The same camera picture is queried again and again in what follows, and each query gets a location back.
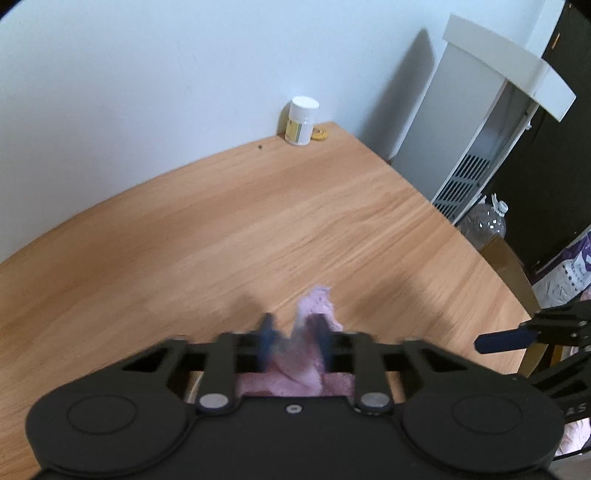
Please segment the black door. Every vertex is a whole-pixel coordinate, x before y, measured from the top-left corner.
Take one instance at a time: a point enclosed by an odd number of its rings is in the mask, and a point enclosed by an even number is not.
[[[542,108],[485,193],[509,204],[506,241],[529,270],[591,225],[591,24],[565,5],[546,60],[577,95],[562,122]]]

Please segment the yellow lid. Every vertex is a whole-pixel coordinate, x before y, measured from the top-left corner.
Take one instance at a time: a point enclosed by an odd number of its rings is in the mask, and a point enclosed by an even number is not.
[[[324,128],[320,128],[315,125],[312,129],[312,140],[326,140],[328,136],[329,133]]]

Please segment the white cabinet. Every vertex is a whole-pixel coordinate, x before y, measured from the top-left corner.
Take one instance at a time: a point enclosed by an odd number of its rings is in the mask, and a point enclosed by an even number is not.
[[[447,47],[392,166],[456,223],[539,106],[556,120],[575,95],[544,60],[452,15]]]

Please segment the white bottle cap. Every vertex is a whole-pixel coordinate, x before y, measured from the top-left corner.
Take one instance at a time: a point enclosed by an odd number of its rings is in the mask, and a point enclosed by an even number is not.
[[[320,104],[310,97],[293,97],[290,105],[290,118],[300,124],[314,122]]]
[[[503,202],[503,200],[496,199],[496,193],[493,193],[491,196],[492,199],[492,207],[495,209],[495,212],[498,213],[500,216],[504,217],[505,214],[509,211],[509,206]]]

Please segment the screw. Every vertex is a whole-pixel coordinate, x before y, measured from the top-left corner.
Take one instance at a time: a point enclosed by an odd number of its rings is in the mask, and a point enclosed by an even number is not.
[[[298,405],[297,403],[292,403],[291,405],[285,407],[285,411],[287,413],[299,413],[302,411],[302,408],[301,405]]]
[[[202,407],[211,408],[212,410],[223,408],[228,402],[230,402],[228,397],[221,393],[208,393],[199,399],[199,403]]]
[[[385,393],[369,392],[361,397],[361,403],[370,408],[383,408],[390,403],[390,399]]]

